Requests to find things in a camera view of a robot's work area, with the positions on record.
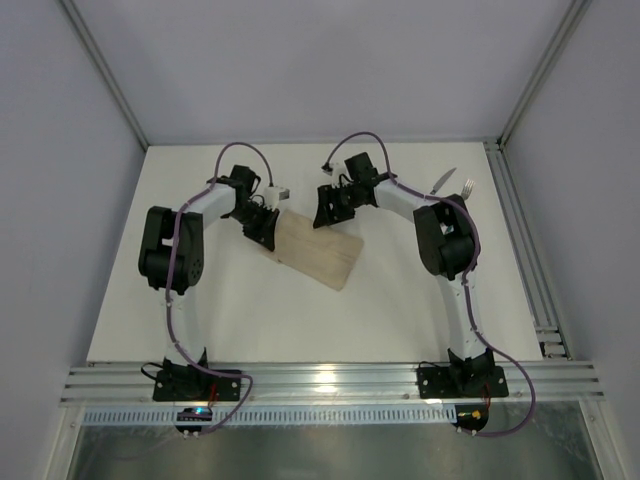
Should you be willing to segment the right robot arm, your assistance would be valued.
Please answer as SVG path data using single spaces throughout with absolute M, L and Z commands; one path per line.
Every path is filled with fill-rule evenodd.
M 322 171 L 331 183 L 317 189 L 315 229 L 351 220 L 362 206 L 391 211 L 414 225 L 420 260 L 438 282 L 449 328 L 449 366 L 437 371 L 457 396 L 484 394 L 493 357 L 468 318 L 473 299 L 464 293 L 463 273 L 475 268 L 476 241 L 464 201 L 459 196 L 440 200 L 403 185 L 394 175 L 378 172 L 366 153 L 342 164 L 326 161 Z

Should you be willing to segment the beige cloth napkin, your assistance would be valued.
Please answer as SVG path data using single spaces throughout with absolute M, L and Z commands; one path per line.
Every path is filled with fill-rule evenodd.
M 334 291 L 341 291 L 363 250 L 364 240 L 286 210 L 275 228 L 275 250 L 266 256 Z

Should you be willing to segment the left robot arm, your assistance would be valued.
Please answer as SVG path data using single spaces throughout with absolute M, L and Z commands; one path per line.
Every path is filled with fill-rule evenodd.
M 178 209 L 154 206 L 147 212 L 138 269 L 163 295 L 169 346 L 156 377 L 162 393 L 202 388 L 217 377 L 208 366 L 197 319 L 196 286 L 205 267 L 205 231 L 219 220 L 233 219 L 246 238 L 274 251 L 278 206 L 289 198 L 289 190 L 270 183 L 259 193 L 260 181 L 253 170 L 236 165 L 230 175 L 208 180 Z

